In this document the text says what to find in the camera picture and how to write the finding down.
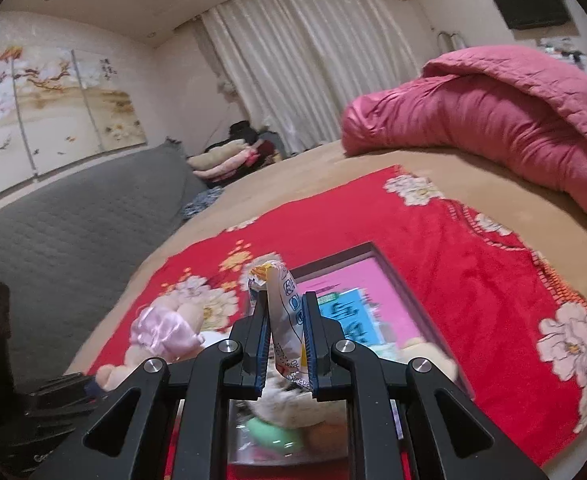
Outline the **pink blue book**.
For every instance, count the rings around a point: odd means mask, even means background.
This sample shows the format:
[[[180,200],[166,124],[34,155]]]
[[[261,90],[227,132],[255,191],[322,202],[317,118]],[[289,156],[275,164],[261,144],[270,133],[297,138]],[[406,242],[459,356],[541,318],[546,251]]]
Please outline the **pink blue book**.
[[[369,257],[315,278],[300,278],[300,292],[314,292],[325,318],[338,321],[348,339],[364,346],[423,337],[380,264]]]

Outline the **green makeup sponge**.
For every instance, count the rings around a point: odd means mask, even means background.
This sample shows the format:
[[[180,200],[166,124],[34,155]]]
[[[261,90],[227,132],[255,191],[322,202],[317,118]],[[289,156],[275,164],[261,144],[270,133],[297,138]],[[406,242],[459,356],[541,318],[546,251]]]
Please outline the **green makeup sponge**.
[[[298,430],[274,426],[258,417],[248,419],[244,426],[255,445],[280,455],[298,453],[304,448],[303,438]]]

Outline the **dark shallow cardboard box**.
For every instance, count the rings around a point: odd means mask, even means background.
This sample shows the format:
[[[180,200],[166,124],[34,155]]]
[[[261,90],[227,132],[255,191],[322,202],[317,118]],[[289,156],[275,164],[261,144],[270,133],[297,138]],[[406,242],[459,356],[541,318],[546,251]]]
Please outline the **dark shallow cardboard box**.
[[[473,391],[435,323],[380,250],[365,243],[299,266],[302,294],[314,292],[319,310],[348,338],[389,361],[434,359],[467,396]],[[276,467],[337,460],[348,453],[347,407],[319,403],[284,379],[275,365],[256,401],[235,401],[228,426],[229,463]]]

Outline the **blossom wall painting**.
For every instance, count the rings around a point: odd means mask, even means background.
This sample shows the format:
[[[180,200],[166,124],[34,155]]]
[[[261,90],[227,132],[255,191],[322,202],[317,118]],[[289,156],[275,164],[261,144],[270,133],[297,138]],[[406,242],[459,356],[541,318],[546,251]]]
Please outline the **blossom wall painting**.
[[[146,141],[109,58],[50,47],[0,48],[0,194]]]

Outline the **cream plush bear purple bow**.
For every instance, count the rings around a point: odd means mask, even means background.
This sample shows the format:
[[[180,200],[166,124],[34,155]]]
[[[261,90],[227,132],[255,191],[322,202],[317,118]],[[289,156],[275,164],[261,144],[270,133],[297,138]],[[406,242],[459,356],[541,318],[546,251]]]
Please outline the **cream plush bear purple bow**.
[[[435,364],[452,382],[456,382],[458,378],[458,366],[456,362],[439,346],[423,339],[423,337],[408,339],[402,348],[397,351],[397,355],[399,356],[399,361],[403,364],[408,364],[412,359],[427,359]]]

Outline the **stack of folded clothes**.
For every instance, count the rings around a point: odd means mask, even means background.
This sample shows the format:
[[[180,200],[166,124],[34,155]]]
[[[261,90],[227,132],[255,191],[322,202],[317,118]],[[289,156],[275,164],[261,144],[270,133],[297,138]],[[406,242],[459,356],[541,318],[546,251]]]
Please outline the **stack of folded clothes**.
[[[209,188],[225,186],[288,157],[276,132],[258,131],[242,120],[229,127],[225,140],[211,144],[202,154],[187,158],[194,175]]]

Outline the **green tissue pack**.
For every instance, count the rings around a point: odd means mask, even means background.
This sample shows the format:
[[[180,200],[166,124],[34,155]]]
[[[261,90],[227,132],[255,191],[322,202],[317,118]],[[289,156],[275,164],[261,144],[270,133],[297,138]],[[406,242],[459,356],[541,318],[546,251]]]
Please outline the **green tissue pack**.
[[[397,347],[394,342],[388,342],[387,344],[373,344],[372,346],[369,346],[369,349],[371,349],[371,351],[380,359],[403,364],[406,363],[403,351]]]

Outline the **red floral blanket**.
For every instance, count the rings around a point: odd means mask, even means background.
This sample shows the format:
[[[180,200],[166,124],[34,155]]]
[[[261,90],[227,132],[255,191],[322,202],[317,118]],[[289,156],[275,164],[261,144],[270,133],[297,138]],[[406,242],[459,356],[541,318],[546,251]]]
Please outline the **red floral blanket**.
[[[254,266],[297,268],[374,244],[453,351],[479,407],[536,463],[587,428],[587,300],[510,229],[399,166],[284,204],[168,259],[101,349],[121,365],[137,315],[163,296],[226,332]]]

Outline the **white curtain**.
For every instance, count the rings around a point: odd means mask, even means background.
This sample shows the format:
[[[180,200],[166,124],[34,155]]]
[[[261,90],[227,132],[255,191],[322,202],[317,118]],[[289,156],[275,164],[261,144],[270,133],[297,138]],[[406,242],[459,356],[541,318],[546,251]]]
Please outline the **white curtain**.
[[[348,104],[419,72],[383,0],[228,0],[201,21],[251,124],[290,154],[339,140]]]

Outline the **white toilet paper roll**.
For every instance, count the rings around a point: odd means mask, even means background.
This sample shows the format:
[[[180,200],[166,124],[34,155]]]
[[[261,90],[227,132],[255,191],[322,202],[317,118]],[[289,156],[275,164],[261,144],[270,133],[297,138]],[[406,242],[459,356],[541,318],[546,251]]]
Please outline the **white toilet paper roll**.
[[[229,335],[230,330],[223,330],[223,332],[219,332],[218,330],[202,330],[198,335],[200,349],[204,350],[208,347],[214,346],[214,344],[219,344],[221,341],[228,339]]]

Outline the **pink makeup sponge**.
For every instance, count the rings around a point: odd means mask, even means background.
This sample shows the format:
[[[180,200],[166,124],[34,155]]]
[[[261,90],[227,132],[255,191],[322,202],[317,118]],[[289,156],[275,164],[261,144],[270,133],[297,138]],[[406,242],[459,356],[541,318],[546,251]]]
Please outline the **pink makeup sponge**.
[[[307,446],[317,454],[343,455],[348,451],[348,426],[322,422],[307,429]]]

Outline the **grey quilted sofa cover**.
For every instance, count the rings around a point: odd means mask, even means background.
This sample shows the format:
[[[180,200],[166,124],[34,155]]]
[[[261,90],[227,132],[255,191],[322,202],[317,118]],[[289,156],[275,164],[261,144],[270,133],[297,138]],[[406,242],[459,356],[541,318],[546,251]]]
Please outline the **grey quilted sofa cover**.
[[[204,191],[165,142],[47,184],[0,209],[0,281],[10,290],[17,382],[54,377],[115,306],[130,277]]]

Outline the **yellow white tissue pack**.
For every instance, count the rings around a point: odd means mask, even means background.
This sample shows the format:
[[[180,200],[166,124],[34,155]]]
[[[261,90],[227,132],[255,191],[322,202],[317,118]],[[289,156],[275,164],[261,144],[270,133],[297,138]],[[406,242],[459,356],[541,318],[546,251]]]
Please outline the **yellow white tissue pack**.
[[[280,259],[268,257],[249,271],[246,286],[251,308],[258,303],[258,294],[266,293],[275,370],[292,384],[310,391],[302,296],[291,272]]]

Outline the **blue patterned cloth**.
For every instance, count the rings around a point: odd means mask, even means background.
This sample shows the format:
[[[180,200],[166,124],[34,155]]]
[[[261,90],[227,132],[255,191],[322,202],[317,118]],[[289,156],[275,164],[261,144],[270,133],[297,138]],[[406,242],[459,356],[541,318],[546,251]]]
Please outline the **blue patterned cloth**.
[[[182,207],[182,220],[188,221],[200,212],[211,207],[216,200],[222,196],[224,189],[221,186],[214,186],[198,193],[190,202]]]

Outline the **white floral scrunchie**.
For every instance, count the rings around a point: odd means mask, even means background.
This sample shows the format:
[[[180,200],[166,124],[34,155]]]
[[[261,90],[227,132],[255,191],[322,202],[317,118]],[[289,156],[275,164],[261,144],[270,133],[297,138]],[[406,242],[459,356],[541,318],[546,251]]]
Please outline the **white floral scrunchie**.
[[[303,390],[277,372],[273,362],[267,365],[261,396],[246,404],[254,416],[282,428],[300,429],[347,422],[347,404],[344,401],[318,402],[310,391]]]

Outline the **pink rolled quilt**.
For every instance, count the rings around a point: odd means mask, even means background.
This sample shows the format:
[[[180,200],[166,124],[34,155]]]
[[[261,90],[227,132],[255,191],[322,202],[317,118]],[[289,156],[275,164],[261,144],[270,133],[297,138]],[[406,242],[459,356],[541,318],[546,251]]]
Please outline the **pink rolled quilt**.
[[[587,73],[539,50],[443,54],[418,78],[356,98],[341,129],[350,156],[459,148],[568,194],[587,214]]]

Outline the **tan bed sheet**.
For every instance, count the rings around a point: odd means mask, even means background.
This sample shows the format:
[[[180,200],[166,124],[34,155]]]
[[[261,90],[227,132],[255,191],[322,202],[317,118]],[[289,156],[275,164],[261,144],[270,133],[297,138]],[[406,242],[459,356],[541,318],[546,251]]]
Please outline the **tan bed sheet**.
[[[445,196],[479,209],[519,233],[587,299],[587,217],[567,196],[515,177],[493,162],[456,150],[408,150],[348,158],[339,143],[278,162],[229,185],[210,209],[187,222],[130,277],[125,292],[86,339],[69,369],[86,372],[144,286],[167,258],[223,229],[284,203],[325,192],[376,170],[401,165]]]

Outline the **pink plush bear lilac hat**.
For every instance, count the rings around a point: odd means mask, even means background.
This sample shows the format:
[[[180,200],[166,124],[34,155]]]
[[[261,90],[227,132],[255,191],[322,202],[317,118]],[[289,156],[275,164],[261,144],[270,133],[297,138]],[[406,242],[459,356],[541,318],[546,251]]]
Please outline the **pink plush bear lilac hat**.
[[[204,345],[203,322],[204,309],[191,299],[179,302],[169,296],[156,298],[130,326],[130,345],[124,362],[100,366],[95,376],[97,385],[112,391],[151,358],[171,364],[195,356]]]

